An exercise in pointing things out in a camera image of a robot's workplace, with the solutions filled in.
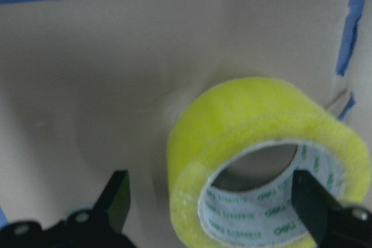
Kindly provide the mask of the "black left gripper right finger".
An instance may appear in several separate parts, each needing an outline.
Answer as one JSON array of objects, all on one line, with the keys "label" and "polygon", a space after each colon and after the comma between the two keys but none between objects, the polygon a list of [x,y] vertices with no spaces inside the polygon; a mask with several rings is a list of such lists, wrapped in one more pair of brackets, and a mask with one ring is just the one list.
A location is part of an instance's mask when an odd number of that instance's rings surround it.
[{"label": "black left gripper right finger", "polygon": [[293,172],[291,203],[317,245],[344,245],[346,208],[308,170]]}]

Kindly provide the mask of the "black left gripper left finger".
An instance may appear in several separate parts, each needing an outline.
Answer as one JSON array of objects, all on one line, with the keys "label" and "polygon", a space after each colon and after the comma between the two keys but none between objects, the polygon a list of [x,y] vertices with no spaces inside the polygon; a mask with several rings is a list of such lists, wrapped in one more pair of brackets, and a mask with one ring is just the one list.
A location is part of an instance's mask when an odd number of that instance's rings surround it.
[{"label": "black left gripper left finger", "polygon": [[93,210],[106,216],[108,225],[115,233],[121,233],[130,210],[130,178],[127,170],[115,171]]}]

